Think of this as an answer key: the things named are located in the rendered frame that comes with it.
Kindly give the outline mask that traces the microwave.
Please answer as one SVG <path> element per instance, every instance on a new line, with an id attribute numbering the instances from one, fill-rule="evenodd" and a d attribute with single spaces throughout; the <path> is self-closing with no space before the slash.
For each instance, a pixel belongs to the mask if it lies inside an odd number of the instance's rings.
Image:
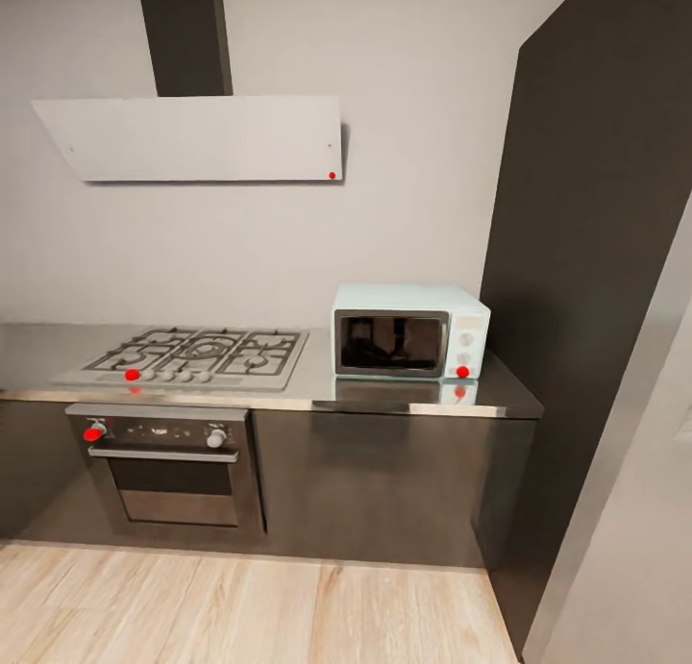
<path id="1" fill-rule="evenodd" d="M 475 380 L 489 315 L 459 285 L 342 283 L 331 307 L 333 374 Z"/>

